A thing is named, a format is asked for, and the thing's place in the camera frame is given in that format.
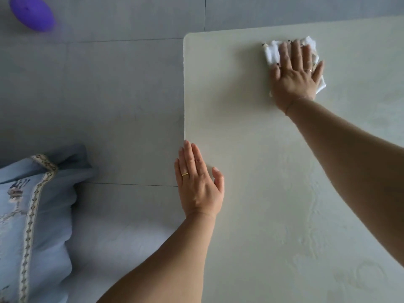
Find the person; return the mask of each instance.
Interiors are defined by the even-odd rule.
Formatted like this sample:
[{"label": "person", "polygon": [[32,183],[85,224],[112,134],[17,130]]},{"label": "person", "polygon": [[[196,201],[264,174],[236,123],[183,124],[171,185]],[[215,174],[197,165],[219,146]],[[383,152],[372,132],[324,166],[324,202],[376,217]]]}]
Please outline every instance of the person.
[{"label": "person", "polygon": [[[314,101],[324,69],[313,70],[309,46],[279,48],[271,68],[276,106],[304,137],[336,191],[369,231],[404,265],[404,148],[368,134]],[[224,177],[211,180],[198,147],[184,142],[174,164],[185,220],[141,265],[98,301],[200,302],[205,258],[225,193]]]}]

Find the forearm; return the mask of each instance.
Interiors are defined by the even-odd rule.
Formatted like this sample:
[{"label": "forearm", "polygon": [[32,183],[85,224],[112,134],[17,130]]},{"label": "forearm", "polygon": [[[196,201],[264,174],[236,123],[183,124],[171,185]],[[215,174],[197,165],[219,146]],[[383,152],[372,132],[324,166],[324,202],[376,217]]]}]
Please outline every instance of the forearm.
[{"label": "forearm", "polygon": [[200,302],[203,273],[215,219],[188,216],[168,240],[98,301]]},{"label": "forearm", "polygon": [[340,196],[404,265],[404,149],[313,101],[299,99],[288,116]]}]

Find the gray tile floor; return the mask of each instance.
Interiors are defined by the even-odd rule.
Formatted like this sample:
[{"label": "gray tile floor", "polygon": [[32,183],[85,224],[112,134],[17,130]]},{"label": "gray tile floor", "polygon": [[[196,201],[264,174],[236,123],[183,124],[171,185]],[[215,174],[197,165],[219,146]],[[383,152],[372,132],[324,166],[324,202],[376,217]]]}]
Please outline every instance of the gray tile floor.
[{"label": "gray tile floor", "polygon": [[46,0],[37,34],[0,0],[2,160],[83,142],[69,242],[70,302],[95,302],[183,219],[173,161],[183,139],[182,38],[212,31],[404,13],[403,0]]}]

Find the beige table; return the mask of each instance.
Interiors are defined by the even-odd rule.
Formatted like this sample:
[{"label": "beige table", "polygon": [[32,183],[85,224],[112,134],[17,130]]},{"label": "beige table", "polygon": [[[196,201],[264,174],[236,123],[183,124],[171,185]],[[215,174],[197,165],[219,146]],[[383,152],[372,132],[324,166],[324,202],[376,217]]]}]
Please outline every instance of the beige table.
[{"label": "beige table", "polygon": [[404,145],[404,17],[187,35],[185,137],[226,178],[203,302],[403,300],[403,268],[268,98],[261,43],[307,35],[326,60],[318,102]]}]

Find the person's left arm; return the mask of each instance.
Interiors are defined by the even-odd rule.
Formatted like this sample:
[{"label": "person's left arm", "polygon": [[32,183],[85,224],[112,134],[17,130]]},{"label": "person's left arm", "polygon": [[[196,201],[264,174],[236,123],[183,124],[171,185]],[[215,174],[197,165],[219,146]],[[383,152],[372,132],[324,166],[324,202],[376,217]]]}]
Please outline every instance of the person's left arm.
[{"label": "person's left arm", "polygon": [[98,303],[201,301],[205,259],[224,197],[224,177],[213,168],[213,182],[199,149],[188,141],[180,148],[174,168],[186,215],[184,222]]}]

